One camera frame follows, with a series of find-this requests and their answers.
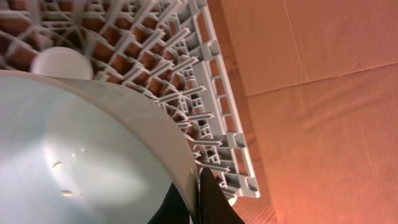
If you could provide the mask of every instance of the cardboard box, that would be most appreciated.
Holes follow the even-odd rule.
[[[223,1],[279,223],[398,223],[398,2]]]

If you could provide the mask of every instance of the white plastic dish rack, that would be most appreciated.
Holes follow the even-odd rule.
[[[168,112],[228,199],[260,196],[205,0],[0,0],[1,69],[29,71],[54,46]]]

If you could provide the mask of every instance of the cardboard sheet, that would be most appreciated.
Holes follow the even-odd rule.
[[[398,1],[223,0],[246,95],[398,62]]]
[[[250,96],[278,223],[398,223],[398,65]]]

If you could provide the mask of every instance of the white cap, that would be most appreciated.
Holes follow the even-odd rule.
[[[52,47],[39,53],[30,72],[48,77],[91,80],[93,68],[87,58],[76,50]]]

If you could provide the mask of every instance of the brown surface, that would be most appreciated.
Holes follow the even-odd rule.
[[[398,223],[398,2],[221,2],[278,222]]]
[[[261,191],[260,198],[238,198],[233,208],[246,223],[264,224],[268,222],[271,224],[275,222],[275,213],[269,195],[267,177],[262,166],[256,134],[252,126],[234,50],[231,45],[231,40],[229,39],[223,9],[220,0],[208,1],[208,4]]]

